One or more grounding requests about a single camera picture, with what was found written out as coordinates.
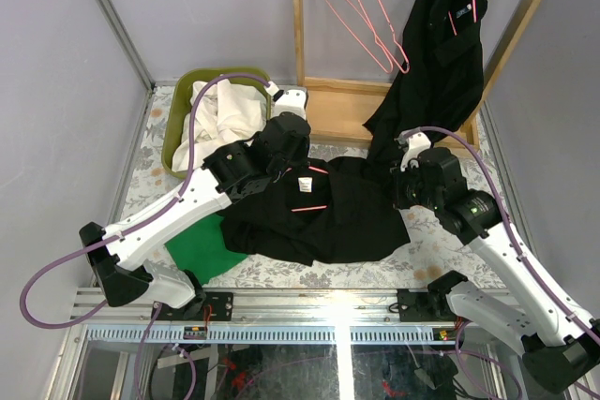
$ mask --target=floral tablecloth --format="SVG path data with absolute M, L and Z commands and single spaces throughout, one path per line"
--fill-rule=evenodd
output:
M 180 180 L 165 173 L 160 162 L 162 142 L 173 97 L 172 87 L 159 87 L 153 97 L 152 110 L 144 131 L 141 148 L 129 185 L 122 217 L 140 211 L 144 206 L 170 191 Z M 485 130 L 480 125 L 481 152 L 487 167 L 498 183 L 497 171 L 489 153 Z M 351 147 L 313 144 L 310 156 L 331 159 L 336 156 L 366 156 L 367 150 Z M 488 190 L 477 164 L 462 159 L 463 173 L 469 186 Z M 312 267 L 293 262 L 252 255 L 227 273 L 213 278 L 207 286 L 221 288 L 337 288 L 397 289 L 422 288 L 450 270 L 467 275 L 480 288 L 503 288 L 491 269 L 460 241 L 440 226 L 433 213 L 414 207 L 402 211 L 411 243 L 378 262 L 353 264 L 321 264 Z M 155 250 L 151 260 L 173 265 L 166 248 Z

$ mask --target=clothing rack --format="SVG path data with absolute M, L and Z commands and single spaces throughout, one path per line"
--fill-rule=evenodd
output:
M 484 71 L 484 93 L 479 105 L 458 134 L 475 148 L 479 148 L 477 113 L 489 96 L 500 74 L 542 0 L 520 0 L 513 17 L 502 34 Z M 362 124 L 382 103 L 390 83 L 307 77 L 304 45 L 303 0 L 293 0 L 293 31 L 296 59 L 296 83 L 310 92 L 307 118 L 312 128 L 313 142 L 368 147 L 371 134 Z M 465 156 L 461 144 L 445 139 L 437 145 L 448 147 L 453 153 Z

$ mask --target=laundry basket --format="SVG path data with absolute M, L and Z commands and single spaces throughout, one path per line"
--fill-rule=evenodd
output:
M 175 85 L 175 92 L 172 95 L 171 111 L 169 111 L 169 120 L 165 131 L 165 141 L 162 146 L 162 166 L 165 170 L 177 177 L 186 178 L 186 172 L 173 171 L 173 154 L 181 145 L 181 134 L 184 130 L 184 120 L 186 114 L 191 112 L 191 103 L 189 102 L 192 95 L 192 85 L 195 81 L 211 81 L 221 74 L 229 74 L 231 72 L 247 72 L 250 74 L 263 77 L 269 80 L 269 76 L 256 67 L 216 67 L 211 69 L 194 69 L 184 75 Z M 271 117 L 271 97 L 264 90 L 264 86 L 257 81 L 245 79 L 242 77 L 229 79 L 231 83 L 244 84 L 246 86 L 254 86 L 266 98 L 266 118 Z

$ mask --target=black shirt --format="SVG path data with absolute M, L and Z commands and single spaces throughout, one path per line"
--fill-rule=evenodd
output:
M 354 170 L 361 158 L 339 157 L 330 163 L 310 158 L 296 168 L 227 208 L 221 230 L 234 252 L 312 265 L 313 260 L 346 263 L 380 260 L 408 243 L 400 213 L 380 188 Z M 309 178 L 302 192 L 298 178 Z M 292 209 L 327 205 L 326 209 L 293 213 Z
M 483 51 L 480 21 L 487 0 L 416 0 L 402 34 L 411 63 L 408 74 L 398 73 L 383 103 L 365 123 L 373 134 L 367 160 L 382 164 L 401 159 L 394 138 L 418 126 L 441 126 L 456 131 L 475 109 L 483 94 Z M 457 30 L 455 36 L 452 15 Z M 432 141 L 443 138 L 428 133 Z

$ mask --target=white towel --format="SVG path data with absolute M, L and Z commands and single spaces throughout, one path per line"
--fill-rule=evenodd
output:
M 206 82 L 196 81 L 192 87 L 194 100 Z M 194 124 L 194 165 L 199 168 L 204 159 L 222 145 L 246 140 L 264 128 L 266 99 L 253 86 L 231 84 L 222 80 L 211 86 L 196 110 Z M 187 170 L 189 159 L 189 114 L 184 120 L 181 145 L 172 156 L 174 171 Z

